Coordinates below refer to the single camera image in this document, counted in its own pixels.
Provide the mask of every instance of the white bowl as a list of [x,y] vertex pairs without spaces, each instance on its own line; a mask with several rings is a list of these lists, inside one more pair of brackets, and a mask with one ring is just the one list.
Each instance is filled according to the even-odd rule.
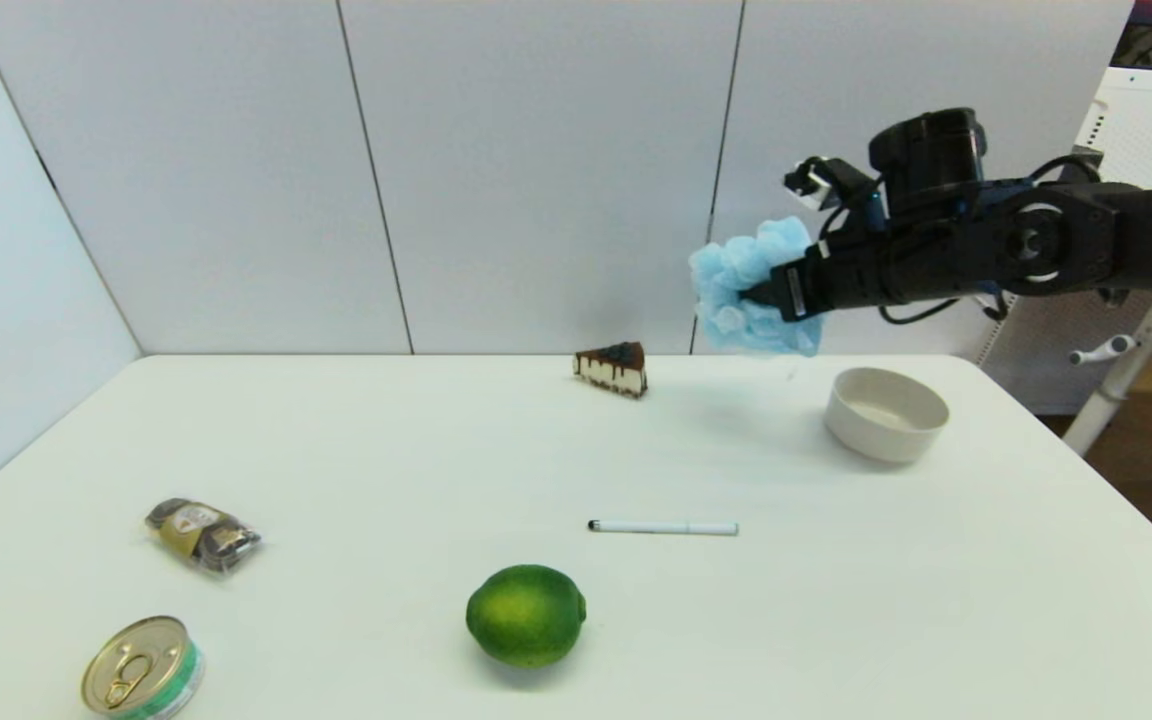
[[888,462],[918,460],[948,420],[950,408],[935,391],[878,367],[838,374],[824,411],[824,424],[842,444]]

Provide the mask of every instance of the lime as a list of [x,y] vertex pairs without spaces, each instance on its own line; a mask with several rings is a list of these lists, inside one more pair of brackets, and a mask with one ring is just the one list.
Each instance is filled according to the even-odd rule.
[[544,564],[515,564],[470,596],[465,624],[488,655],[517,667],[558,662],[585,621],[585,596]]

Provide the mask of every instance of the gold can lid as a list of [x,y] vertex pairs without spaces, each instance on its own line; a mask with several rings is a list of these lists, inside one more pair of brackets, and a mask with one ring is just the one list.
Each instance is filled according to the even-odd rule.
[[105,643],[83,673],[83,702],[101,715],[122,715],[152,700],[180,672],[189,634],[174,617],[146,617]]

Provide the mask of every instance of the white pen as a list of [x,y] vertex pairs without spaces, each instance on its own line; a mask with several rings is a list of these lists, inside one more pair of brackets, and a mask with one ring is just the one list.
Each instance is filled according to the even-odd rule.
[[630,520],[590,520],[596,533],[658,533],[669,536],[736,536],[740,523],[637,523]]

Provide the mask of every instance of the cake slice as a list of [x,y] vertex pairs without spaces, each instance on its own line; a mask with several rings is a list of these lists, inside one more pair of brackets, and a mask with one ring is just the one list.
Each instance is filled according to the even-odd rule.
[[643,397],[649,391],[643,343],[621,342],[577,353],[573,357],[573,374],[621,395]]

